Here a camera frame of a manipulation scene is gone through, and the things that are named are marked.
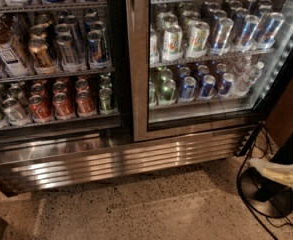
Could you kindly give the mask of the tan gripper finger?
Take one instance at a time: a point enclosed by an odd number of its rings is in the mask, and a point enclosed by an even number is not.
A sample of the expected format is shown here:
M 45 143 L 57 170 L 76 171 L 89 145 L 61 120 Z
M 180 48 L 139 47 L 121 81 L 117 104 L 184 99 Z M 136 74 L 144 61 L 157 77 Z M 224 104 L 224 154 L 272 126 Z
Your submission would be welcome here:
M 284 165 L 257 158 L 250 159 L 249 164 L 263 177 L 293 187 L 293 164 Z

